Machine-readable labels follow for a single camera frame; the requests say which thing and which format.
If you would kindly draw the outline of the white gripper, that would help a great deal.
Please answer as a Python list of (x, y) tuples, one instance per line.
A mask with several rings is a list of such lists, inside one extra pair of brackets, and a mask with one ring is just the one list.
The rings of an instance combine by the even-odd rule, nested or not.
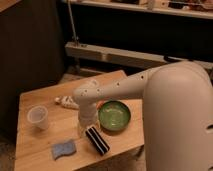
[(98, 120), (98, 114), (96, 112), (92, 112), (91, 114), (85, 114), (82, 112), (78, 113), (78, 136), (80, 138), (86, 136), (86, 129), (88, 127), (95, 126), (96, 128), (100, 127), (100, 123)]

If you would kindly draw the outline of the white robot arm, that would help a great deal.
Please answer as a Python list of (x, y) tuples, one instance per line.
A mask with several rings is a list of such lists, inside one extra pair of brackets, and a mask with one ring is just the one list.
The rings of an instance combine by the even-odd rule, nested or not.
[(140, 99), (147, 171), (213, 171), (213, 85), (203, 67), (176, 62), (73, 93), (79, 122), (99, 100)]

